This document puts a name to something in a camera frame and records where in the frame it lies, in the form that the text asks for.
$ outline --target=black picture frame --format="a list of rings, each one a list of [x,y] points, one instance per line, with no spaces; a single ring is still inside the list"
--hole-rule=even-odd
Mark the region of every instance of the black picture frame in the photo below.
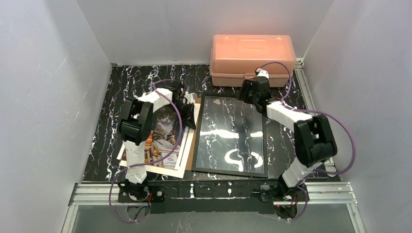
[[[211,93],[211,94],[203,94],[202,95],[202,100],[201,100],[201,105],[200,105],[200,110],[199,110],[199,119],[198,119],[198,122],[197,122],[196,142],[195,142],[195,150],[194,150],[194,153],[193,153],[192,171],[209,172],[209,173],[216,173],[216,174],[223,174],[223,175],[235,175],[235,176],[242,176],[242,177],[268,178],[267,149],[265,148],[265,142],[266,142],[265,122],[266,122],[266,117],[264,117],[263,115],[262,115],[262,131],[263,131],[262,148],[263,148],[264,173],[230,171],[230,170],[196,167],[197,152],[198,152],[197,148],[199,147],[200,127],[202,125],[203,108],[204,108],[205,97],[206,96],[237,98],[236,95],[231,95],[231,94]]]

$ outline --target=wire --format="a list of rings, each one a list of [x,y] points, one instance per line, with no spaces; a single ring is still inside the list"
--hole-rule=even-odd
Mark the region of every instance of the wire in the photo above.
[[[307,196],[307,192],[302,188],[302,187],[300,187],[300,186],[297,186],[297,188],[304,194],[304,196],[305,196],[305,205],[303,206],[303,209],[302,209],[302,211],[298,214],[298,215],[296,215],[295,217],[292,217],[292,218],[288,218],[288,219],[285,219],[286,221],[290,221],[290,220],[297,220],[298,218],[300,218],[302,215],[303,215],[303,213],[306,211],[306,207],[308,206],[308,196]],[[282,219],[282,218],[280,218],[280,217],[273,217],[273,216],[269,216],[269,215],[261,215],[261,214],[257,214],[257,215],[260,215],[260,216],[263,216],[263,217],[268,217],[268,218],[273,218],[273,219],[278,219],[278,220],[284,220],[284,219]]]
[[[164,156],[163,158],[158,159],[158,160],[155,160],[155,161],[152,161],[152,162],[148,162],[148,163],[133,164],[133,165],[131,165],[131,166],[129,166],[129,167],[126,167],[126,168],[122,169],[121,171],[119,171],[119,172],[115,175],[115,177],[113,178],[112,184],[111,184],[111,186],[110,186],[110,191],[109,191],[109,206],[110,206],[110,210],[112,211],[113,215],[114,215],[118,220],[120,220],[120,221],[122,221],[122,222],[126,222],[126,223],[139,222],[139,221],[142,221],[142,220],[143,220],[144,218],[146,218],[147,216],[149,216],[149,214],[146,215],[145,217],[143,217],[143,218],[140,219],[140,220],[133,220],[133,221],[125,220],[125,219],[121,218],[119,215],[116,214],[116,212],[114,211],[113,206],[112,206],[112,191],[113,191],[113,186],[114,186],[115,182],[117,181],[117,178],[119,177],[119,175],[122,174],[123,172],[127,171],[127,169],[129,169],[129,168],[133,168],[133,167],[137,167],[137,166],[144,166],[144,165],[151,165],[151,164],[155,164],[155,163],[158,163],[158,162],[166,159],[167,157],[169,157],[169,156],[173,153],[173,151],[177,148],[177,146],[180,144],[180,141],[182,140],[182,136],[183,136],[183,134],[182,134],[183,125],[182,125],[182,117],[180,116],[179,110],[177,109],[176,105],[174,105],[173,102],[172,102],[169,98],[167,98],[167,96],[165,96],[165,95],[163,95],[162,93],[160,93],[160,92],[157,90],[157,88],[156,88],[156,84],[162,83],[162,82],[166,82],[166,81],[175,81],[175,80],[174,80],[174,79],[164,79],[164,80],[160,80],[160,81],[154,82],[154,83],[153,83],[153,90],[154,90],[159,96],[165,98],[165,99],[170,103],[170,105],[173,107],[173,109],[174,109],[174,110],[176,111],[176,113],[177,113],[177,118],[178,118],[179,127],[180,127],[179,135],[178,135],[178,137],[177,137],[177,142],[176,142],[176,144],[173,146],[173,148],[171,149],[171,151],[170,151],[166,156]]]
[[[326,112],[323,112],[323,111],[317,111],[317,110],[304,110],[304,109],[294,109],[294,108],[293,108],[293,110],[295,110],[297,112],[302,112],[302,113],[316,113],[316,114],[325,115],[327,117],[332,118],[334,121],[336,121],[336,123],[338,123],[343,128],[343,130],[345,130],[346,134],[349,137],[350,144],[352,146],[352,157],[350,159],[350,162],[349,162],[348,166],[345,167],[344,169],[340,170],[340,171],[325,171],[325,170],[318,169],[318,168],[316,168],[314,171],[317,171],[317,172],[320,172],[320,173],[331,174],[331,175],[340,175],[340,174],[343,174],[343,173],[347,172],[353,166],[353,164],[355,163],[355,159],[356,159],[355,140],[353,139],[352,134],[349,132],[349,129],[340,120],[338,120],[336,117],[332,116],[329,113],[326,113]]]
[[[280,101],[281,101],[281,102],[284,104],[284,106],[286,107],[286,105],[285,105],[285,98],[289,96],[289,93],[290,93],[291,88],[292,88],[292,76],[291,76],[291,72],[290,72],[289,69],[285,66],[285,64],[283,64],[283,63],[281,63],[281,62],[268,62],[268,63],[262,65],[260,68],[263,68],[263,67],[265,67],[265,66],[267,66],[267,65],[270,65],[270,64],[279,64],[279,65],[283,66],[283,67],[287,70],[287,72],[288,72],[288,75],[289,75],[288,91],[286,92],[286,95],[283,96],[283,97],[280,99]],[[351,157],[351,159],[350,159],[349,165],[348,165],[347,167],[345,167],[344,169],[340,170],[340,171],[325,171],[325,170],[322,170],[322,169],[319,169],[319,168],[316,168],[315,171],[320,172],[320,173],[331,174],[331,175],[340,175],[340,174],[343,174],[343,173],[347,172],[347,171],[353,166],[353,164],[355,163],[355,159],[356,159],[355,140],[353,139],[352,134],[349,132],[349,129],[348,129],[340,120],[338,120],[336,117],[334,117],[334,116],[332,116],[331,114],[328,114],[328,113],[326,113],[326,112],[317,111],[317,110],[294,109],[294,108],[291,108],[291,107],[290,107],[290,109],[291,109],[291,110],[294,110],[294,111],[297,111],[297,112],[302,112],[302,113],[323,114],[323,115],[325,115],[325,116],[328,116],[328,117],[332,118],[334,121],[336,121],[336,123],[338,123],[338,124],[345,130],[346,134],[347,134],[348,137],[349,137],[350,144],[352,145],[352,157]]]
[[[270,65],[270,64],[279,64],[279,65],[283,66],[286,69],[286,71],[288,72],[288,77],[289,77],[289,85],[287,86],[288,91],[286,92],[286,95],[282,96],[282,98],[280,99],[282,102],[284,102],[285,99],[289,96],[289,93],[291,92],[291,88],[292,88],[292,75],[291,75],[291,72],[286,67],[286,65],[281,63],[281,62],[268,62],[268,63],[262,65],[260,68],[264,68],[265,66]]]
[[[138,217],[138,215],[140,214],[140,212],[141,212],[141,210],[142,209],[144,209],[144,208],[146,208],[147,206],[143,206],[143,207],[141,207],[140,209],[139,209],[139,211],[137,212],[137,214],[136,214],[136,216],[135,216],[135,221],[136,221],[136,218]]]
[[[299,196],[298,195],[296,195],[296,202],[295,202],[295,205],[293,205],[293,201],[292,201],[292,205],[291,206],[297,206],[297,203],[299,202]]]
[[[288,75],[289,75],[288,91],[286,92],[286,95],[283,96],[283,97],[281,98],[281,100],[280,100],[280,101],[282,102],[283,106],[287,107],[287,105],[285,104],[285,98],[289,95],[289,93],[290,93],[290,91],[291,91],[291,87],[292,87],[292,76],[291,76],[291,73],[290,73],[289,69],[288,69],[283,63],[281,63],[281,62],[268,62],[268,63],[262,65],[260,68],[263,68],[263,67],[265,67],[265,66],[267,66],[267,65],[269,65],[269,64],[279,64],[279,65],[283,66],[283,67],[287,70],[287,72],[288,72]],[[340,175],[340,174],[343,174],[343,173],[347,172],[347,171],[353,166],[353,164],[355,163],[355,159],[356,159],[355,140],[353,139],[352,134],[349,132],[349,129],[348,129],[340,120],[338,120],[336,117],[332,116],[331,114],[328,114],[328,113],[323,112],[323,111],[305,110],[305,109],[295,109],[295,108],[292,108],[292,107],[289,107],[289,109],[290,109],[290,110],[293,110],[293,111],[297,111],[297,112],[302,112],[302,113],[315,113],[315,114],[325,115],[325,116],[333,119],[334,121],[336,121],[336,123],[338,123],[338,124],[343,128],[343,130],[345,130],[346,134],[347,134],[348,137],[349,137],[350,144],[351,144],[351,146],[352,146],[352,157],[351,157],[350,162],[349,162],[349,165],[348,165],[347,167],[345,167],[344,169],[342,169],[342,170],[340,170],[340,171],[325,171],[325,170],[318,169],[318,168],[316,168],[314,171],[321,172],[321,173],[326,173],[326,174],[331,174],[331,175]],[[301,179],[301,181],[299,181],[299,182],[296,184],[297,188],[298,188],[300,191],[302,191],[303,194],[305,195],[305,206],[303,207],[303,210],[302,210],[296,217],[290,218],[290,220],[296,220],[296,219],[300,218],[300,216],[302,216],[302,214],[303,214],[303,213],[305,212],[305,210],[306,210],[306,207],[308,206],[307,192],[306,192],[302,187],[300,187],[300,185],[301,185],[303,182],[305,182],[305,180],[309,177],[310,174],[308,174],[306,177],[304,177],[303,179]]]
[[[149,197],[149,201],[147,202],[147,206],[149,207],[149,209],[150,209],[150,202],[152,201],[152,193],[150,194],[150,197]]]

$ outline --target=box lid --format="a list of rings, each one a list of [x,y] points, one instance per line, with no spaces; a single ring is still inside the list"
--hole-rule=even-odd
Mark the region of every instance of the box lid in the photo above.
[[[213,59],[295,61],[288,35],[215,35]]]

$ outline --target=glass pane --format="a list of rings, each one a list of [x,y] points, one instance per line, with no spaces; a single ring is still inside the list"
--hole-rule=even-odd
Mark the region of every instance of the glass pane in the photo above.
[[[114,207],[119,216],[128,218],[126,206]],[[127,224],[115,218],[109,206],[83,205],[79,206],[73,232],[354,233],[355,230],[346,204],[310,204],[300,219],[290,224],[253,212],[167,213],[149,215],[139,224]]]
[[[193,170],[267,177],[262,115],[233,97],[205,96]]]

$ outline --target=cat face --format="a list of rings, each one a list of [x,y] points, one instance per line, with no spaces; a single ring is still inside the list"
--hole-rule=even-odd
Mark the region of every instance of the cat face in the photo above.
[[[168,123],[174,122],[175,120],[176,120],[176,113],[170,113],[166,111],[165,108],[159,109],[159,113],[157,115],[157,121],[168,124]]]

